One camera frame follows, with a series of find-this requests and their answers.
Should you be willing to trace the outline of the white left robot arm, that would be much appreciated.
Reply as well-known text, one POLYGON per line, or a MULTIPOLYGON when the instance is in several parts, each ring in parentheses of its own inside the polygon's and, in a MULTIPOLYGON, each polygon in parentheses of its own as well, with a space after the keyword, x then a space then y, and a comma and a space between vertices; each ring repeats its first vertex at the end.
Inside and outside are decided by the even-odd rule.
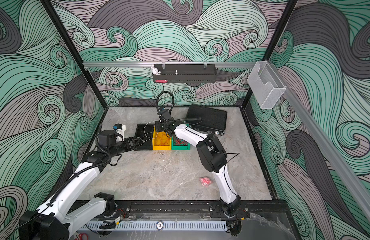
POLYGON ((21 240, 68 240, 93 218, 112 218, 117 211, 115 197, 98 193, 88 203, 70 208, 83 190, 109 165, 113 157, 122 157, 135 149, 134 139, 124 136, 126 126, 116 124, 97 135, 97 150, 86 154, 72 176, 35 211, 26 211, 19 220, 21 240))

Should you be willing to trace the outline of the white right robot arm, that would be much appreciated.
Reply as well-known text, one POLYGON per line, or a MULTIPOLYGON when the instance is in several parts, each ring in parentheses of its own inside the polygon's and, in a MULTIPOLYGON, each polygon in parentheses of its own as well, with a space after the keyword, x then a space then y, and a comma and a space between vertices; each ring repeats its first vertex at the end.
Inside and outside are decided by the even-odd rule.
POLYGON ((192 129, 181 121, 155 122, 157 132, 165 132, 169 137, 177 137, 194 146, 199 154, 203 167, 214 176, 220 193, 220 201, 224 214, 234 217, 241 203, 241 197, 233 187, 228 172, 227 153, 219 138, 211 133, 204 134, 192 129))

